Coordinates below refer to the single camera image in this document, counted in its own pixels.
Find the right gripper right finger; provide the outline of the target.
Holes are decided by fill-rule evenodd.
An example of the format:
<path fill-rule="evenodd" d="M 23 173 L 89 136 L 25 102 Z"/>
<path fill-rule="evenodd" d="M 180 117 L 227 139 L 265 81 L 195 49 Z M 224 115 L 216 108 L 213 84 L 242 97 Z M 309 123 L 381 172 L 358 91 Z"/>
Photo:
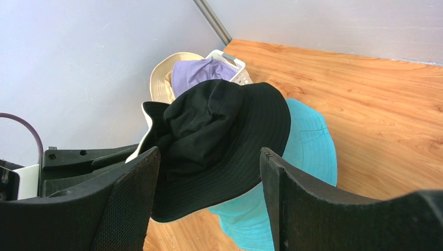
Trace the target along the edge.
<path fill-rule="evenodd" d="M 276 250 L 442 250 L 442 191 L 390 200 L 329 185 L 264 147 L 260 172 Z"/>

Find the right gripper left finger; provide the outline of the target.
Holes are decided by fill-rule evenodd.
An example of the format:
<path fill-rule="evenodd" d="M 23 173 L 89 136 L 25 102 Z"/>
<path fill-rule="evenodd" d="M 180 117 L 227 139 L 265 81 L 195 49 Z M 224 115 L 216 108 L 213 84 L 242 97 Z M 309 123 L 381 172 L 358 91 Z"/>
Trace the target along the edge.
<path fill-rule="evenodd" d="M 160 151 L 48 197 L 1 202 L 1 250 L 142 250 Z"/>

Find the beige bucket hat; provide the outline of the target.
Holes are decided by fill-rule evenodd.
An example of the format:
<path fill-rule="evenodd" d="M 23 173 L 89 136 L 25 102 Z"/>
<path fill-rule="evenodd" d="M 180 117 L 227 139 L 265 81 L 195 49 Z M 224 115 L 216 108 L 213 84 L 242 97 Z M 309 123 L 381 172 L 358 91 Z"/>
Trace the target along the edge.
<path fill-rule="evenodd" d="M 169 223 L 237 198 L 261 182 L 260 151 L 285 151 L 291 115 L 269 83 L 201 82 L 167 104 L 141 105 L 148 131 L 135 155 L 156 147 L 151 218 Z"/>

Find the teal bucket hat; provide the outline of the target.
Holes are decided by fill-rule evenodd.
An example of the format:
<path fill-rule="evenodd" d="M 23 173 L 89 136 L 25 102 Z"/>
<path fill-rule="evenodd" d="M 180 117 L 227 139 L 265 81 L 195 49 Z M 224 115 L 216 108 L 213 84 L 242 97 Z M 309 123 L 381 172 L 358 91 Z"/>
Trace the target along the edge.
<path fill-rule="evenodd" d="M 291 129 L 283 159 L 336 186 L 336 150 L 323 115 L 295 99 L 287 98 L 286 103 L 291 115 Z M 221 229 L 239 248 L 274 250 L 262 184 L 208 210 L 218 216 Z"/>

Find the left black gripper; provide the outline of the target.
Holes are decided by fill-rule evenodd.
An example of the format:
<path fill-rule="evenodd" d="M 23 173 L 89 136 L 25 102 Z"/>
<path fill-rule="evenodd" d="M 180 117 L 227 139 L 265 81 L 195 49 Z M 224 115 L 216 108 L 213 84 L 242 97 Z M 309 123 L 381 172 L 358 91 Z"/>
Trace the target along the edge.
<path fill-rule="evenodd" d="M 41 168 L 41 196 L 50 195 L 91 180 L 102 174 L 121 167 L 137 149 L 137 145 L 128 145 L 113 149 L 92 150 L 47 150 L 43 154 Z M 1 201 L 18 199 L 20 178 L 15 170 L 21 166 L 1 159 Z M 94 170 L 92 173 L 80 174 L 62 170 Z"/>

